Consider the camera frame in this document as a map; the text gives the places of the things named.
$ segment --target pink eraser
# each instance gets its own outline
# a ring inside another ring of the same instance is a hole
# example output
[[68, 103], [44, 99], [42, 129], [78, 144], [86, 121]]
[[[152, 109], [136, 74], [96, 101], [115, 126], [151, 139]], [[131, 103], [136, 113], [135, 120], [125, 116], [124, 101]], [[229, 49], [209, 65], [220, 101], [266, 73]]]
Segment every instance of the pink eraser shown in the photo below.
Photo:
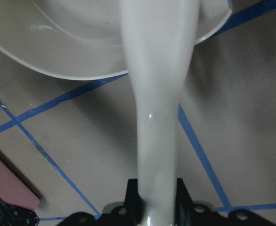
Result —
[[40, 200], [0, 160], [0, 198], [11, 205], [35, 210]]

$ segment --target screw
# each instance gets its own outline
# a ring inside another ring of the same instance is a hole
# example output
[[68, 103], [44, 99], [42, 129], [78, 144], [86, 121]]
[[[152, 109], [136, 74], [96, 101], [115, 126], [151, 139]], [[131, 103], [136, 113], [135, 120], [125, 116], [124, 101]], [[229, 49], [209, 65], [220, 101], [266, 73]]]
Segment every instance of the screw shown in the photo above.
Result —
[[80, 224], [86, 223], [87, 221], [88, 221], [88, 218], [86, 218], [86, 217], [82, 217], [82, 218], [78, 219], [78, 223], [80, 223]]
[[127, 213], [126, 208], [122, 207], [120, 210], [118, 210], [119, 215], [125, 215]]
[[248, 216], [242, 212], [239, 212], [236, 214], [236, 217], [239, 219], [239, 220], [247, 220], [248, 219]]
[[204, 213], [205, 212], [205, 208], [203, 206], [197, 205], [197, 206], [195, 206], [195, 211], [197, 213]]

